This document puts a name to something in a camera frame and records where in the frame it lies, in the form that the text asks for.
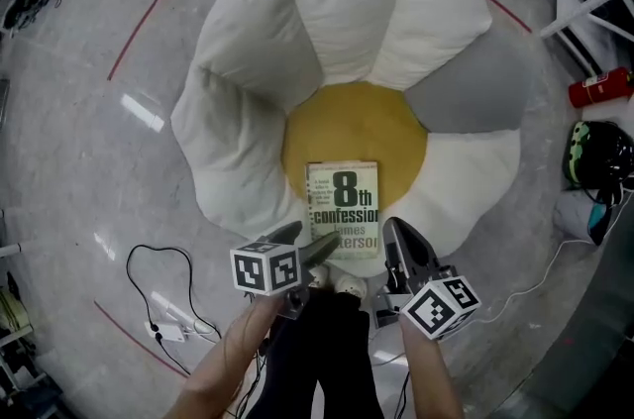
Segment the flower-shaped white floor cushion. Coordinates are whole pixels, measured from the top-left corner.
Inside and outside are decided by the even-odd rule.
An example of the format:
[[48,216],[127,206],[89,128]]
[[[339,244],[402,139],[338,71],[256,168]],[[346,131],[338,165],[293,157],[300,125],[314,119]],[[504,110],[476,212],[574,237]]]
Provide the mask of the flower-shaped white floor cushion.
[[533,77],[486,0],[216,0],[171,127],[223,229],[306,221],[307,164],[365,160],[445,257],[517,175]]

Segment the person's right forearm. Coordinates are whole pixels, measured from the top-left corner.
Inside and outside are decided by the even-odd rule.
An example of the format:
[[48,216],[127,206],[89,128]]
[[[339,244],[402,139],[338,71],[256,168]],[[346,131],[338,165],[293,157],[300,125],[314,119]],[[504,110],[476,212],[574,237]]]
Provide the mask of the person's right forearm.
[[438,343],[405,316],[399,318],[417,419],[465,419]]

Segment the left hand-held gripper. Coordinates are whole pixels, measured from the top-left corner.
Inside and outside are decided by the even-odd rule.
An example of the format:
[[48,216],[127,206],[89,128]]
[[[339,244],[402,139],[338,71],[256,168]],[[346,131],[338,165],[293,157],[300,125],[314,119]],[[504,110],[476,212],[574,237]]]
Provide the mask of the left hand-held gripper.
[[279,315],[287,319],[297,319],[308,301],[308,267],[321,265],[341,242],[340,233],[333,231],[304,247],[294,246],[302,229],[301,221],[290,222],[230,250],[235,288],[281,298]]

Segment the red fire extinguisher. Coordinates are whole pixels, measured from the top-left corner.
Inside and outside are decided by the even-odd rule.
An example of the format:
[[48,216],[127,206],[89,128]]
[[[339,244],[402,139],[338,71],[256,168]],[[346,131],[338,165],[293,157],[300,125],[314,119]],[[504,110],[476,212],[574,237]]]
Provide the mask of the red fire extinguisher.
[[634,72],[618,67],[570,85],[568,94],[571,104],[577,109],[630,97],[634,94]]

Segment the yellow-green bag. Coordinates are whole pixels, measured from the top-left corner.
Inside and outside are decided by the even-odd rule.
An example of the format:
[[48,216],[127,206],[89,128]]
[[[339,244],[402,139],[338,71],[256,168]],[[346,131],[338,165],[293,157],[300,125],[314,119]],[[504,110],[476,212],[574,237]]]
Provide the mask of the yellow-green bag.
[[31,328],[28,312],[20,299],[0,287],[0,338]]

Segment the white power strip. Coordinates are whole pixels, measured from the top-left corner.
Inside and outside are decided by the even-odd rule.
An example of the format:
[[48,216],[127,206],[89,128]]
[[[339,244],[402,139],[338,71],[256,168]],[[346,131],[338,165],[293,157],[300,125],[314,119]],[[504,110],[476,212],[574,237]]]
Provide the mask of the white power strip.
[[153,339],[161,339],[162,341],[168,341],[173,343],[184,343],[185,333],[183,325],[174,320],[168,320],[167,322],[156,321],[152,317],[149,317],[145,321],[145,327],[148,335]]

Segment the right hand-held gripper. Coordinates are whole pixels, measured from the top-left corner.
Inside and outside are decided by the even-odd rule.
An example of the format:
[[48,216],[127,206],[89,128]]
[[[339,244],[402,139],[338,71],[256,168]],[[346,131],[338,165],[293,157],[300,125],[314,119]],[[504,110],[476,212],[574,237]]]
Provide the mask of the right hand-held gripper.
[[455,332],[481,306],[467,279],[437,259],[413,226],[397,217],[383,225],[387,282],[372,298],[378,329],[409,319],[430,340]]

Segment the person's left forearm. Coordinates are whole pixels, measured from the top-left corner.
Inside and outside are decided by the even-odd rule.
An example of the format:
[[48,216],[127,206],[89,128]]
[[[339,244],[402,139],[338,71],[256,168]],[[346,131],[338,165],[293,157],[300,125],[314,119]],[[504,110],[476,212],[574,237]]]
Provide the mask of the person's left forearm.
[[195,368],[162,419],[222,419],[282,304],[280,295],[256,297]]

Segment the black helmet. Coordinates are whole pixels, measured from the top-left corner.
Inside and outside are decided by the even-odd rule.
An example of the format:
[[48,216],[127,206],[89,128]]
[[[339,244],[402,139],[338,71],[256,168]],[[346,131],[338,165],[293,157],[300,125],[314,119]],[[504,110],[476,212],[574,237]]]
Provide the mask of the black helmet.
[[577,121],[568,134],[563,174],[593,202],[610,208],[634,192],[634,140],[610,121]]

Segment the person's black clothing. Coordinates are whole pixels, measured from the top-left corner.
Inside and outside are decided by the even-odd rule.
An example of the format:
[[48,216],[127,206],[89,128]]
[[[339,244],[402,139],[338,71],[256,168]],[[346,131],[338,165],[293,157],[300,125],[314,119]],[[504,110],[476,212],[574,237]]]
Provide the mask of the person's black clothing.
[[369,333],[358,297],[311,289],[297,319],[278,317],[271,327],[264,387],[247,419],[311,419],[317,387],[323,419],[384,419]]

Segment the beige paperback book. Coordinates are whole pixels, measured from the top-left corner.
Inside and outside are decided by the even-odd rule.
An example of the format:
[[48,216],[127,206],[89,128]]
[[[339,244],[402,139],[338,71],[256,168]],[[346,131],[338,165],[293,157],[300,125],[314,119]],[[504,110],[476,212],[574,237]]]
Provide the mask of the beige paperback book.
[[311,162],[305,168],[310,235],[339,234],[335,260],[369,260],[378,253],[378,164]]

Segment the white fabric bag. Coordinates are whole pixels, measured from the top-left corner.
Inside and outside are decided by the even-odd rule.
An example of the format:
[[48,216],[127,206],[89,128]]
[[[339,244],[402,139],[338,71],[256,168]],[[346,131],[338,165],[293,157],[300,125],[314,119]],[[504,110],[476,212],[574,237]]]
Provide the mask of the white fabric bag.
[[554,225],[578,240],[600,246],[614,207],[592,200],[583,190],[563,191],[554,208]]

